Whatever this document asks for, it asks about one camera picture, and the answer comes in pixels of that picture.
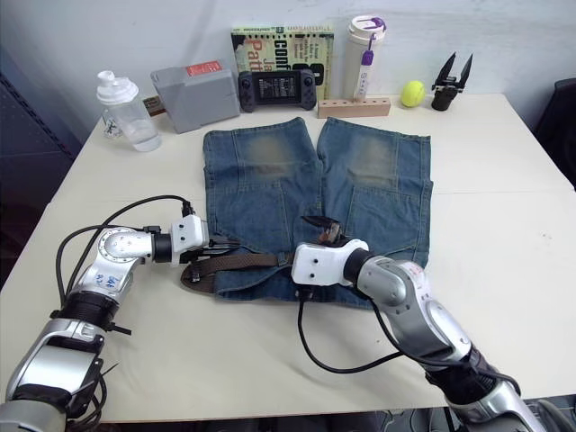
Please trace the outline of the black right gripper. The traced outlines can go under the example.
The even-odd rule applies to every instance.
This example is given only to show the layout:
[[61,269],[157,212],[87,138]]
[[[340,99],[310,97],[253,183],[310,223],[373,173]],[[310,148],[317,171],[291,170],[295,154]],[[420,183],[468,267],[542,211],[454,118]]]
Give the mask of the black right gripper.
[[319,215],[301,216],[301,219],[314,227],[326,228],[318,237],[319,244],[322,246],[341,248],[350,240],[337,220]]

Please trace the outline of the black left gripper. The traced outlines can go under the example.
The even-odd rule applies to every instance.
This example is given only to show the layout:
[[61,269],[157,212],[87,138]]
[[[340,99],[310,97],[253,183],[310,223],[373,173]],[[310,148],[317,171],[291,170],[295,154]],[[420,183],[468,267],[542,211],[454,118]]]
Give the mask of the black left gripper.
[[187,249],[179,257],[180,265],[188,265],[197,262],[202,257],[227,255],[240,247],[236,238],[214,237],[210,238],[208,247]]

